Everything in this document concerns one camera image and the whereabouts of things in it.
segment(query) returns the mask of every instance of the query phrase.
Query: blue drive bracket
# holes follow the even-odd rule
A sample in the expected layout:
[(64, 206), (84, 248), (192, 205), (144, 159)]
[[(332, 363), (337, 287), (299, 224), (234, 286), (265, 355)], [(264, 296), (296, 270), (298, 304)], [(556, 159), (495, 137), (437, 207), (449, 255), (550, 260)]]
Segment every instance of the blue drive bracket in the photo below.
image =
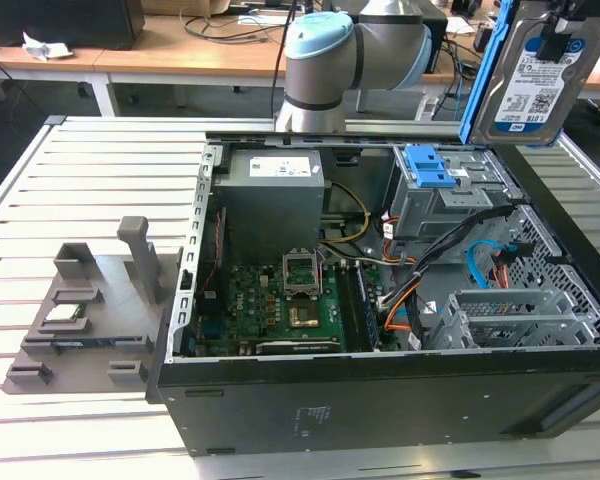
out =
[(444, 168), (444, 160), (431, 145), (411, 145), (404, 148), (407, 166), (416, 176), (420, 188), (453, 188), (456, 181)]

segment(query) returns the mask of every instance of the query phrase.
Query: computer tower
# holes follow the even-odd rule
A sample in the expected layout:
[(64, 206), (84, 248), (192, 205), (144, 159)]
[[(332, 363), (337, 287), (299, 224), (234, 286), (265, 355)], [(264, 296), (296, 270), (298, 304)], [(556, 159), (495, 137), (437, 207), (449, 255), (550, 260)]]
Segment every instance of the computer tower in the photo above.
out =
[(129, 50), (143, 26), (140, 0), (0, 1), (0, 47), (21, 45), (26, 32), (69, 48)]

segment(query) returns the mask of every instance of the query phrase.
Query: aluminum workbench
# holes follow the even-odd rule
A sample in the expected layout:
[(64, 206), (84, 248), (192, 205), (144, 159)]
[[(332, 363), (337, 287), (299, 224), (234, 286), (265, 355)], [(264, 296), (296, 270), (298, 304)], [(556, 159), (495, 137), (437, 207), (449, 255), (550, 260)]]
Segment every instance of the aluminum workbench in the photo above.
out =
[[(64, 241), (121, 254), (119, 219), (144, 215), (158, 253), (176, 252), (206, 130), (267, 131), (265, 120), (67, 118), (45, 125), (0, 187), (0, 385), (43, 299)], [(351, 122), (349, 129), (422, 130), (433, 124)], [(436, 129), (456, 124), (436, 122)], [(600, 171), (565, 136), (522, 149), (600, 249)], [(8, 396), (0, 390), (0, 478), (158, 476), (209, 479), (600, 479), (600, 411), (551, 440), (312, 452), (194, 461), (162, 406), (142, 394)]]

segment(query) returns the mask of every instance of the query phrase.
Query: barcode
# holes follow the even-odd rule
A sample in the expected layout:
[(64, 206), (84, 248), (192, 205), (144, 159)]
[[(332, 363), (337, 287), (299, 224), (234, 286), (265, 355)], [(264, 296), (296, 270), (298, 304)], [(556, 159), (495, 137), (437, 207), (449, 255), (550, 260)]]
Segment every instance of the barcode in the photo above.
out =
[(558, 96), (558, 90), (550, 90), (549, 92), (536, 95), (529, 113), (549, 113), (551, 105), (553, 105), (554, 100)]

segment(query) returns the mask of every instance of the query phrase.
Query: floor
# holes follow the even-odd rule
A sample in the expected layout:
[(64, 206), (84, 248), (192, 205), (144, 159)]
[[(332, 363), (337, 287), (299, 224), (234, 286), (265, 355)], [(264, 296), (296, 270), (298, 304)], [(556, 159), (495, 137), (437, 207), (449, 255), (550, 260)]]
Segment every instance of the floor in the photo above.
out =
[[(92, 97), (82, 98), (73, 83), (21, 82), (26, 93), (46, 114), (98, 115)], [(36, 134), (46, 116), (13, 84), (5, 84), (7, 100), (0, 102), (0, 182)], [(257, 118), (269, 116), (270, 89), (242, 88), (233, 93), (228, 87), (187, 87), (189, 104), (174, 106), (173, 89), (167, 85), (116, 85), (116, 94), (124, 116), (186, 116)], [(368, 111), (355, 111), (356, 92), (347, 92), (344, 100), (347, 118), (412, 119), (419, 96), (405, 92), (369, 93)], [(282, 90), (277, 90), (275, 104), (280, 105)], [(455, 104), (448, 101), (448, 110), (441, 110), (440, 120), (453, 119)], [(600, 164), (600, 124), (585, 102), (578, 102), (567, 122), (566, 132)]]

